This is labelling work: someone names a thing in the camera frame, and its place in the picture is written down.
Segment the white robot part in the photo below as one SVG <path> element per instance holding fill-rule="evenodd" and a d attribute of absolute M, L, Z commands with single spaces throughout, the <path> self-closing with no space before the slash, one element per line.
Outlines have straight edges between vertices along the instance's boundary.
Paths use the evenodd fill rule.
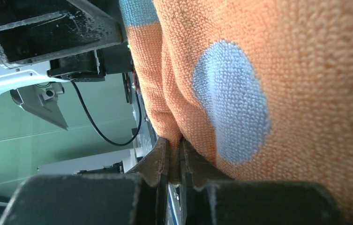
<path fill-rule="evenodd" d="M 47 70 L 49 69 L 51 69 L 49 61 L 16 69 L 5 69 L 0 65 L 0 94 L 39 83 L 69 82 L 56 77 L 48 77 Z"/>

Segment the light blue dot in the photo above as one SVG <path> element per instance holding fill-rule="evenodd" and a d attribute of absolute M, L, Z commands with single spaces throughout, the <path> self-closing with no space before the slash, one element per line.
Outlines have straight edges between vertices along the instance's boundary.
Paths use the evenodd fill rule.
<path fill-rule="evenodd" d="M 199 59 L 193 89 L 215 128 L 218 154 L 233 164 L 250 160 L 270 133 L 266 96 L 244 52 L 219 41 Z"/>
<path fill-rule="evenodd" d="M 127 26 L 158 22 L 153 0 L 120 0 L 120 9 L 124 24 Z"/>

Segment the terry cloth fabric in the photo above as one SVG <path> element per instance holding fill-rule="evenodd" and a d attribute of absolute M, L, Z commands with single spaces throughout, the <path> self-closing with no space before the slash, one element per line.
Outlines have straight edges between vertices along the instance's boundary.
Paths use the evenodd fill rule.
<path fill-rule="evenodd" d="M 183 135 L 235 179 L 324 184 L 353 223 L 353 0 L 120 0 L 120 8 L 173 166 Z"/>

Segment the black cable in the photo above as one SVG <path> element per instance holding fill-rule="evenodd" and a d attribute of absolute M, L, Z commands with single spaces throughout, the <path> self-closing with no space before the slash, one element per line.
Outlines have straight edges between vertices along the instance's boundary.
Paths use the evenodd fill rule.
<path fill-rule="evenodd" d="M 74 89 L 75 91 L 77 92 L 77 95 L 78 95 L 78 98 L 80 99 L 80 102 L 81 102 L 81 105 L 83 106 L 84 108 L 84 111 L 85 113 L 87 114 L 87 117 L 88 119 L 90 120 L 90 123 L 92 124 L 93 128 L 96 130 L 96 132 L 107 142 L 109 142 L 110 144 L 112 145 L 115 145 L 115 146 L 126 146 L 128 144 L 130 144 L 135 138 L 136 136 L 139 134 L 139 131 L 140 131 L 140 127 L 142 125 L 142 110 L 140 108 L 140 102 L 139 102 L 139 96 L 138 96 L 138 93 L 136 92 L 136 101 L 138 103 L 138 109 L 139 109 L 139 125 L 138 125 L 138 129 L 136 131 L 136 133 L 134 134 L 134 136 L 131 138 L 131 140 L 123 143 L 123 144 L 118 144 L 118 143 L 115 143 L 115 142 L 112 142 L 111 140 L 109 140 L 100 130 L 99 128 L 96 126 L 95 122 L 93 121 L 92 117 L 90 116 L 90 113 L 87 109 L 87 106 L 85 105 L 84 103 L 84 100 L 83 100 L 83 97 L 81 96 L 81 93 L 80 93 L 80 90 L 78 89 L 77 87 L 77 84 L 74 83 L 74 82 L 71 82 L 72 85 L 74 86 Z"/>

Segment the green wall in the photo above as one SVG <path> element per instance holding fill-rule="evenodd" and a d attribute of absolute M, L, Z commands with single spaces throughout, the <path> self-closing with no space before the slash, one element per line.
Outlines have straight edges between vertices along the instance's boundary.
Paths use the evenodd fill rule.
<path fill-rule="evenodd" d="M 128 141 L 136 123 L 132 106 L 125 100 L 121 75 L 77 85 L 102 132 L 113 141 Z M 103 141 L 88 121 L 72 85 L 66 83 L 64 88 L 58 104 L 68 131 L 23 111 L 9 93 L 0 96 L 0 196 L 11 196 L 40 165 L 130 148 Z"/>

